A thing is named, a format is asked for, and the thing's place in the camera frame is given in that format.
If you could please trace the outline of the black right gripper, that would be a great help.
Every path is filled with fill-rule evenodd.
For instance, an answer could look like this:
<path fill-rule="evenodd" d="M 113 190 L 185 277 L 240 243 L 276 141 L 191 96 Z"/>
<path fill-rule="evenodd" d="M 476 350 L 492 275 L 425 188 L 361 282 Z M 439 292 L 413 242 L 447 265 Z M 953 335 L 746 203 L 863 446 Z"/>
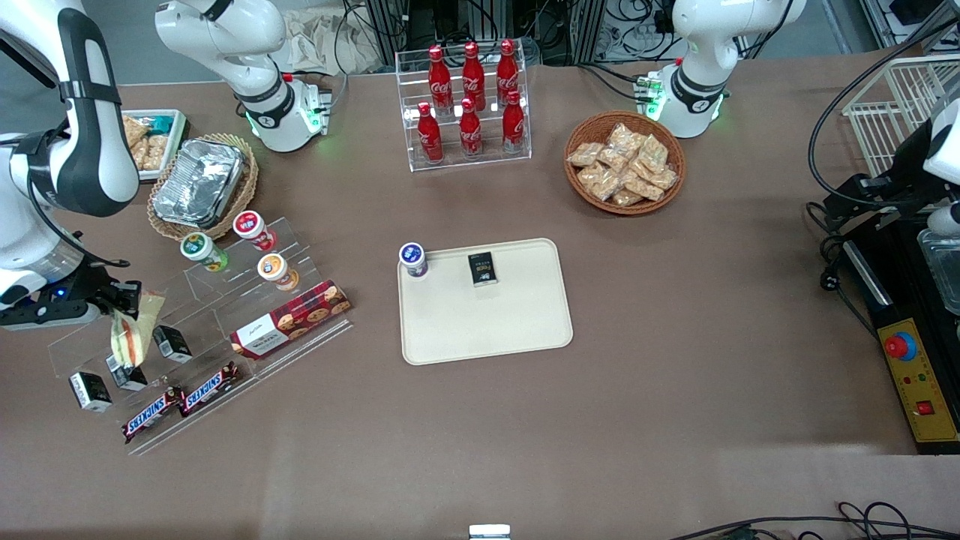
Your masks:
<path fill-rule="evenodd" d="M 103 314 L 117 310 L 140 315 L 140 280 L 117 281 L 110 276 L 75 276 L 66 283 L 66 299 L 94 305 Z"/>

